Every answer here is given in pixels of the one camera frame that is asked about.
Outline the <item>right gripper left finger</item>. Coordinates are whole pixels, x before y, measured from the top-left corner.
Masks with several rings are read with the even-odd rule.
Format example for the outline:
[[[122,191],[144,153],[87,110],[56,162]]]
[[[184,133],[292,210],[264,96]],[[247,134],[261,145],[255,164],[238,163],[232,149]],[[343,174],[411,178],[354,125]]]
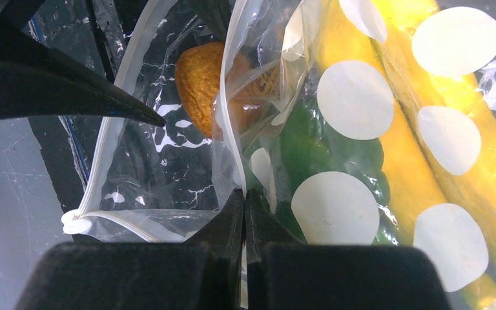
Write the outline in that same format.
[[[183,243],[61,243],[17,309],[239,309],[244,197]]]

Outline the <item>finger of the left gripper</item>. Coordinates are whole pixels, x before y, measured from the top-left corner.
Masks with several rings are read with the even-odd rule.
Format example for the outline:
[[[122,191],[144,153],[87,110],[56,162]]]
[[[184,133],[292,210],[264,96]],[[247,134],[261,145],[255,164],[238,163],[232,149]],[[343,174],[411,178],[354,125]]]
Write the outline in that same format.
[[[165,124],[151,108],[59,50],[22,33],[0,34],[0,120],[62,115]]]

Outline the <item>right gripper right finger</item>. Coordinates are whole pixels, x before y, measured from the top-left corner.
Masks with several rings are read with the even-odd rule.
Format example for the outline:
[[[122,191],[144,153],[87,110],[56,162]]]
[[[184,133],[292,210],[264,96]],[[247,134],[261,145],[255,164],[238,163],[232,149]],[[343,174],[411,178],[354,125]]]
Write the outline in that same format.
[[[245,201],[250,309],[449,309],[437,272],[412,247],[306,245],[256,190]]]

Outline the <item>green fake vegetable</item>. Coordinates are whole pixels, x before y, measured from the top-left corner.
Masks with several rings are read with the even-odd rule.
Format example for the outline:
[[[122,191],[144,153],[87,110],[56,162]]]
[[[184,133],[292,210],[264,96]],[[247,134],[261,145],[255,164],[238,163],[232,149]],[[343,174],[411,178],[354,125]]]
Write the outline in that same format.
[[[378,139],[347,138],[324,120],[315,99],[300,99],[292,108],[278,137],[269,146],[273,171],[279,179],[278,221],[302,242],[306,242],[291,211],[291,198],[308,177],[338,171],[361,181],[377,201],[380,224],[375,245],[399,245],[395,217],[391,214],[389,182],[382,167],[384,153]]]

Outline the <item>yellow fake banana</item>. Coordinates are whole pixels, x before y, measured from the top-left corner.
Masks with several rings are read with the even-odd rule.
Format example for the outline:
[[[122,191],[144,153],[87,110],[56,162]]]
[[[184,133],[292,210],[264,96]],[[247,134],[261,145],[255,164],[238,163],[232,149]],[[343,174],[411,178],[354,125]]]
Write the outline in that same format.
[[[423,251],[447,292],[496,309],[496,117],[475,76],[496,56],[496,19],[473,1],[324,1],[317,62],[347,82],[327,116],[378,138],[401,242]]]

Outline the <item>clear polka dot zip bag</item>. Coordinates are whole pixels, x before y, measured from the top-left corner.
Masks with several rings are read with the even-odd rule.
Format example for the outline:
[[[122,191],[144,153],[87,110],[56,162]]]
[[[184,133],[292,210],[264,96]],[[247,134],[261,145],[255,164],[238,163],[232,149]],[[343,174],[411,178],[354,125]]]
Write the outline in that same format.
[[[149,1],[66,234],[184,242],[254,190],[308,244],[413,246],[496,309],[496,1]]]

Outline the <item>orange fake fruit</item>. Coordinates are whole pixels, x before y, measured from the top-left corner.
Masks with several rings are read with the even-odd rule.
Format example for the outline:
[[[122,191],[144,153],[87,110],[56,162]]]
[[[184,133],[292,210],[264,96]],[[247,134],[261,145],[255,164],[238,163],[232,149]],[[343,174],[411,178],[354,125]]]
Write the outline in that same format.
[[[207,138],[221,141],[222,130],[212,132],[212,113],[220,88],[225,43],[211,42],[184,51],[176,62],[176,88],[195,127]],[[229,102],[241,131],[264,113],[267,99],[280,94],[280,67],[267,70],[241,89]]]

